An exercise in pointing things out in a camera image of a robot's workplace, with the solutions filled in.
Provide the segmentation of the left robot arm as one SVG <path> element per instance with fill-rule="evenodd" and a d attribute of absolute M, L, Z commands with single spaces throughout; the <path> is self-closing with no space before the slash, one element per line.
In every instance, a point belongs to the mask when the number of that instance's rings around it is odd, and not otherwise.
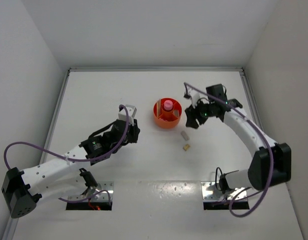
<path fill-rule="evenodd" d="M 24 170 L 9 167 L 1 191 L 10 217 L 20 218 L 34 210 L 37 203 L 47 197 L 44 189 L 51 189 L 52 183 L 74 171 L 80 172 L 87 188 L 97 187 L 93 176 L 86 168 L 109 159 L 122 146 L 136 143 L 139 133 L 135 118 L 117 119 L 92 133 L 88 139 L 64 155 L 40 148 L 40 151 L 55 158 Z"/>

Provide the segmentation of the pink capped clear tube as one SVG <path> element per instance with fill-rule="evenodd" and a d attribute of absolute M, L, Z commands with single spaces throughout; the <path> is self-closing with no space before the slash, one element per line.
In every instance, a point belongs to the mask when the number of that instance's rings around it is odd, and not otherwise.
<path fill-rule="evenodd" d="M 173 109 L 173 102 L 171 100 L 165 100 L 163 103 L 164 111 L 171 111 Z"/>

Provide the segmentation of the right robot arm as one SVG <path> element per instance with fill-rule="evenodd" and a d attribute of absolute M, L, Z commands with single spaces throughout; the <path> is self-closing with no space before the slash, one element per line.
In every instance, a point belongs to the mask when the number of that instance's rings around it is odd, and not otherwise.
<path fill-rule="evenodd" d="M 217 186 L 222 193 L 236 188 L 253 188 L 263 191 L 287 183 L 292 174 L 292 150 L 287 143 L 278 143 L 266 135 L 235 98 L 227 97 L 222 84 L 212 85 L 205 92 L 189 93 L 193 86 L 184 84 L 184 98 L 191 100 L 185 109 L 186 127 L 197 129 L 207 119 L 216 117 L 231 128 L 249 150 L 252 160 L 248 169 L 222 173 Z"/>

